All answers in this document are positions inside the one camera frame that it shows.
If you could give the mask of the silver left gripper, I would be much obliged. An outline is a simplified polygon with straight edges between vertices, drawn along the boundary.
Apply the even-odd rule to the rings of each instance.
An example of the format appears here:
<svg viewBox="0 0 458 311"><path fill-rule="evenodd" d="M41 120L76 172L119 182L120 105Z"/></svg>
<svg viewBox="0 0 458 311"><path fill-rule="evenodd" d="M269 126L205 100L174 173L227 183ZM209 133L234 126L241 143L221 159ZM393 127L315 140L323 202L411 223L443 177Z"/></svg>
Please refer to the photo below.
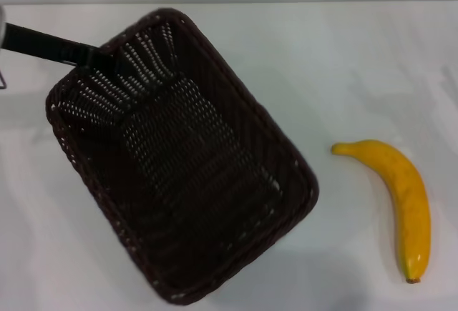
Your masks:
<svg viewBox="0 0 458 311"><path fill-rule="evenodd" d="M70 66L96 69L115 74L120 63L100 48L52 36L6 22L0 6L0 48Z"/></svg>

